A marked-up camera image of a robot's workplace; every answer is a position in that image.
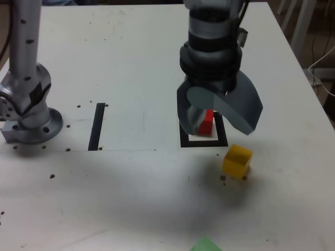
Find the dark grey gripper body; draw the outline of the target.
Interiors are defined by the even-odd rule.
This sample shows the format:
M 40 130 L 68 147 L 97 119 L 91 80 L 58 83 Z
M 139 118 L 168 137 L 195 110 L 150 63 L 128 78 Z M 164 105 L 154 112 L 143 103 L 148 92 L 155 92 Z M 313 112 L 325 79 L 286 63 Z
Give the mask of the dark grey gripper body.
M 235 89 L 236 84 L 237 74 L 229 75 L 228 77 L 214 78 L 209 75 L 189 73 L 186 74 L 183 82 L 183 96 L 186 96 L 187 91 L 191 87 L 202 87 L 213 93 L 226 95 Z

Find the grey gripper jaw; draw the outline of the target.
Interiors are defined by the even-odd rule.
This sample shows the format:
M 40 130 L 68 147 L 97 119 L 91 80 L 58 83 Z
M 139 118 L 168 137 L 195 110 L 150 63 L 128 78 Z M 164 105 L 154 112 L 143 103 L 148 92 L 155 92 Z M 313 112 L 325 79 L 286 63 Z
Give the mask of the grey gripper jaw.
M 232 92 L 222 95 L 202 87 L 191 87 L 186 94 L 196 108 L 220 113 L 238 131 L 251 134 L 259 121 L 263 105 L 251 80 L 242 72 L 237 73 L 237 84 Z
M 187 91 L 191 87 L 188 78 L 177 89 L 177 115 L 180 125 L 187 134 L 196 135 L 205 118 L 205 109 L 196 108 L 187 97 Z

